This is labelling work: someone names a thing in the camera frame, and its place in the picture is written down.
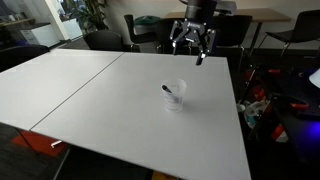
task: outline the clear plastic cup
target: clear plastic cup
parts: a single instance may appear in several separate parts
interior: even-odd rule
[[[186,82],[181,79],[169,79],[162,82],[161,90],[167,109],[171,111],[180,111],[182,109],[183,94],[186,88]]]

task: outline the robotic arm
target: robotic arm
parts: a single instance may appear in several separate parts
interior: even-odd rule
[[[184,22],[175,21],[171,30],[170,39],[173,41],[173,54],[184,41],[196,43],[199,55],[196,65],[202,63],[203,58],[212,53],[216,31],[209,29],[212,16],[216,9],[217,0],[180,0],[187,4]],[[173,37],[175,32],[182,31],[178,37]]]

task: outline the chair backrest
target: chair backrest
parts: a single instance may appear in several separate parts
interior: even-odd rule
[[[219,30],[217,46],[235,46],[241,45],[252,16],[214,16],[212,28]]]
[[[133,27],[134,27],[133,15],[131,14],[124,15],[124,19],[126,20],[126,23],[127,23],[130,39],[132,42],[134,42],[136,35],[134,34],[134,31],[133,31]]]
[[[316,59],[320,62],[320,47],[318,48]]]
[[[172,40],[170,39],[170,34],[172,30],[172,26],[175,20],[183,21],[183,19],[176,19],[176,18],[166,18],[160,19],[156,25],[156,35],[158,42],[161,45],[172,44]],[[175,32],[174,37],[176,37],[180,32]]]
[[[11,33],[8,29],[4,27],[0,27],[0,42],[4,43],[4,44],[9,44],[14,41],[13,37],[11,36]]]
[[[291,41],[306,42],[320,38],[320,10],[299,13]]]
[[[110,30],[89,33],[84,40],[91,50],[124,51],[121,35]]]
[[[0,72],[24,63],[37,56],[50,52],[47,46],[16,46],[0,51]]]

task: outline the office chair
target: office chair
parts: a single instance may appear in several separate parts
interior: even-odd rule
[[[89,33],[84,40],[91,50],[124,51],[121,35],[110,30]]]
[[[157,22],[156,25],[156,35],[157,35],[157,41],[159,42],[159,46],[157,46],[157,53],[160,53],[159,49],[162,48],[162,52],[164,52],[165,46],[172,48],[172,40],[170,39],[170,33],[172,30],[172,25],[175,20],[183,21],[183,19],[175,19],[175,18],[166,18],[161,19]],[[181,32],[175,32],[176,34],[174,37],[176,37]]]
[[[213,29],[219,30],[216,45],[218,47],[238,46],[241,49],[241,55],[237,72],[240,72],[244,47],[241,45],[248,28],[250,26],[252,16],[215,16],[213,17]]]
[[[42,45],[15,46],[0,51],[0,72],[24,63],[37,56],[50,52],[50,49]]]
[[[133,42],[133,44],[131,45],[131,52],[133,50],[134,45],[139,45],[140,43],[153,42],[157,40],[157,36],[155,32],[148,32],[148,33],[139,34],[139,35],[136,35],[134,33],[133,15],[127,14],[124,16],[124,19],[126,20],[126,23],[128,26],[130,39]]]
[[[6,47],[10,47],[15,44],[15,40],[12,37],[11,32],[5,26],[0,27],[0,42],[2,42]]]
[[[262,45],[267,36],[273,37],[284,42],[280,56],[289,48],[291,43],[301,43],[312,41],[320,38],[320,10],[304,11],[299,13],[293,30],[283,32],[266,32],[259,47]]]

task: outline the carpet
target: carpet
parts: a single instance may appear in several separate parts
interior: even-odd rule
[[[56,145],[55,148],[51,147],[51,143],[57,141],[56,139],[52,139],[46,136],[42,136],[33,132],[23,131],[21,132],[22,136],[28,141],[28,143],[32,146],[33,150],[39,153],[46,154],[51,157],[56,157],[60,152],[67,148],[67,144],[60,143]],[[23,138],[18,135],[11,140],[11,142],[29,147],[27,143],[23,140]]]

